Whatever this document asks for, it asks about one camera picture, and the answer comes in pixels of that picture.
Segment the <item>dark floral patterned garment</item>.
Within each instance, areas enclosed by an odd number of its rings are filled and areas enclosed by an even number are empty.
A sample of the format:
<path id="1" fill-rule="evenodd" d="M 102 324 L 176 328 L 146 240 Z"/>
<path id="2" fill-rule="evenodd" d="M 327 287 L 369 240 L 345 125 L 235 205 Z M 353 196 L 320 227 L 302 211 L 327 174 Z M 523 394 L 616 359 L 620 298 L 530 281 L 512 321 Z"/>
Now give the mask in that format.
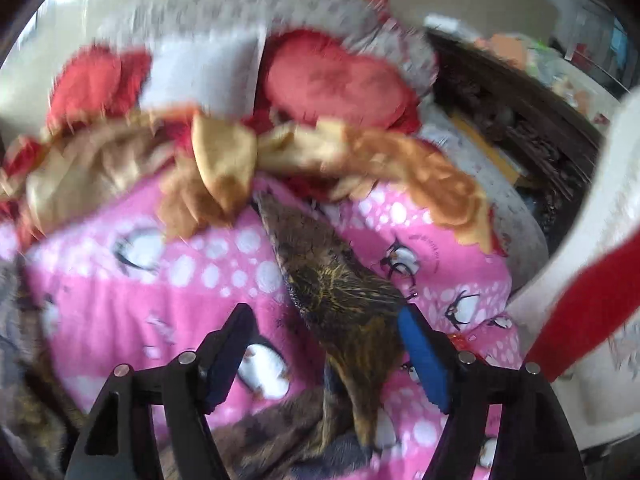
<path id="1" fill-rule="evenodd" d="M 292 399 L 214 432 L 232 479 L 333 479 L 381 453 L 378 410 L 404 347 L 407 300 L 364 266 L 328 222 L 258 192 L 254 207 L 288 296 L 324 352 L 323 379 Z"/>

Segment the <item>pink penguin bed blanket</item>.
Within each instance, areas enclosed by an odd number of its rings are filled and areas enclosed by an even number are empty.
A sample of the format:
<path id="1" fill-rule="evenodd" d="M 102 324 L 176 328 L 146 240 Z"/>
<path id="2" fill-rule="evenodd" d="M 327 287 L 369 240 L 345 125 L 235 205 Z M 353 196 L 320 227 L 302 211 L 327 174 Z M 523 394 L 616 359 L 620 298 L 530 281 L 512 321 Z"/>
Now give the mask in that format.
<path id="1" fill-rule="evenodd" d="M 462 246 L 396 186 L 363 200 L 304 202 L 280 182 L 258 192 L 329 223 L 357 259 L 390 281 L 427 322 L 498 367 L 521 365 L 506 314 L 512 280 L 498 254 Z M 160 184 L 18 252 L 1 229 L 1 433 L 32 479 L 64 476 L 75 440 L 112 370 L 163 366 L 248 304 L 257 334 L 245 350 L 215 430 L 321 385 L 324 352 L 293 306 L 254 204 L 233 228 L 168 240 L 152 208 Z M 404 350 L 381 394 L 367 466 L 333 479 L 414 479 L 446 422 Z"/>

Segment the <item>red gold crumpled blanket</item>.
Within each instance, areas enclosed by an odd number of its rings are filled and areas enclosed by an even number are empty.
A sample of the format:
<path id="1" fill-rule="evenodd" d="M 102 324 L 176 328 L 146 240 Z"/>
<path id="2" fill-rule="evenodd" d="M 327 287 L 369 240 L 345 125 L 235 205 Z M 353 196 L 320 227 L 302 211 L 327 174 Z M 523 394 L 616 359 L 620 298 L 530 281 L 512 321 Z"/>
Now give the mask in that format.
<path id="1" fill-rule="evenodd" d="M 388 182 L 459 244 L 495 249 L 483 189 L 418 139 L 329 118 L 257 133 L 194 108 L 81 120 L 50 128 L 43 140 L 18 139 L 1 166 L 1 214 L 28 247 L 159 171 L 166 178 L 157 213 L 170 238 L 231 226 L 264 172 L 330 179 L 332 202 Z"/>

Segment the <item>dark carved wooden headboard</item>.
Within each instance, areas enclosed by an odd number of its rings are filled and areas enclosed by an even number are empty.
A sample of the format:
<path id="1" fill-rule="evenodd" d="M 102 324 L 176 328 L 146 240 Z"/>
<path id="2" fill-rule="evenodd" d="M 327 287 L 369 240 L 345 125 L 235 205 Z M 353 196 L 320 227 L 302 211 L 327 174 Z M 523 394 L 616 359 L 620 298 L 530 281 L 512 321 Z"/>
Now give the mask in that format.
<path id="1" fill-rule="evenodd" d="M 522 70 L 442 32 L 424 32 L 437 56 L 435 102 L 525 170 L 516 190 L 554 254 L 590 189 L 602 134 Z"/>

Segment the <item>large red heart pillow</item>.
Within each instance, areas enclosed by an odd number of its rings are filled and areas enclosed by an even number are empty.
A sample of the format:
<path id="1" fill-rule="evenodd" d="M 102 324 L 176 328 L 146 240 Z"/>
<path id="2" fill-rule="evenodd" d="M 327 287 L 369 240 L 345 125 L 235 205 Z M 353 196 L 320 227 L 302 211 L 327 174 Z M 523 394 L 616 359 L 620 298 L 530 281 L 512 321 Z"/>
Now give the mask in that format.
<path id="1" fill-rule="evenodd" d="M 145 48 L 117 51 L 90 44 L 78 50 L 55 78 L 46 125 L 126 114 L 137 104 L 151 65 L 152 54 Z"/>

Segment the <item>white square pillow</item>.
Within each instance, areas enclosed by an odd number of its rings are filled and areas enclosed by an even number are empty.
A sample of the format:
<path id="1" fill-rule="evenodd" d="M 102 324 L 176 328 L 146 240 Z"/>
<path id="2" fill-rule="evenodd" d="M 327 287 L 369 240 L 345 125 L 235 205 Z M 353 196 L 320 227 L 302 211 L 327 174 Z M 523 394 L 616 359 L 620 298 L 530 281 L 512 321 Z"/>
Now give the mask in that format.
<path id="1" fill-rule="evenodd" d="M 250 26 L 152 42 L 151 70 L 139 107 L 159 110 L 191 103 L 209 114 L 250 116 L 266 40 L 264 26 Z"/>

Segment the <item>small red heart pillow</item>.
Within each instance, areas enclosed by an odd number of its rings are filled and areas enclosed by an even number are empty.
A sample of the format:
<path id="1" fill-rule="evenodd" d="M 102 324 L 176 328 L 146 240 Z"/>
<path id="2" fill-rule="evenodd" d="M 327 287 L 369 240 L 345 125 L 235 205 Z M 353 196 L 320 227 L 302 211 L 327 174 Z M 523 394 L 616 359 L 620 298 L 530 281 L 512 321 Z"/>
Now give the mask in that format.
<path id="1" fill-rule="evenodd" d="M 312 126 L 320 118 L 334 118 L 409 134 L 421 125 L 418 96 L 395 66 L 376 56 L 351 54 L 338 40 L 312 29 L 269 37 L 255 110 L 276 110 Z"/>

